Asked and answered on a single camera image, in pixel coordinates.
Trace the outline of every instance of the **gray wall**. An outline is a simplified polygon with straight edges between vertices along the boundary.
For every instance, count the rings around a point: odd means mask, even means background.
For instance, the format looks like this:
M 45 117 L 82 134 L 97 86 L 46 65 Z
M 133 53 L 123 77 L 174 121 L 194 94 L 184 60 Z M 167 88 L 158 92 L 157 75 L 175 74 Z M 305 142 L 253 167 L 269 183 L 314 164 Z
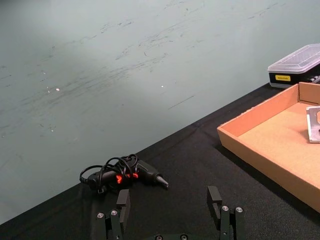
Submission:
M 0 3 L 0 224 L 268 82 L 318 0 Z

